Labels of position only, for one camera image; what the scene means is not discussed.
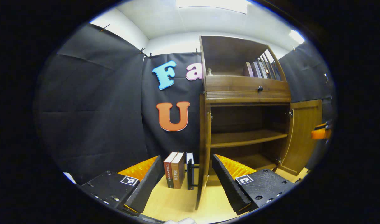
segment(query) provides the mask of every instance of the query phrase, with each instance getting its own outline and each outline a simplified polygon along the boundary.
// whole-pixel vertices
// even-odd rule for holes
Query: ceiling light
[[[247,14],[247,0],[176,0],[176,6],[182,7],[216,7]]]
[[[289,36],[296,40],[299,44],[302,44],[305,41],[305,39],[295,30],[291,30]]]

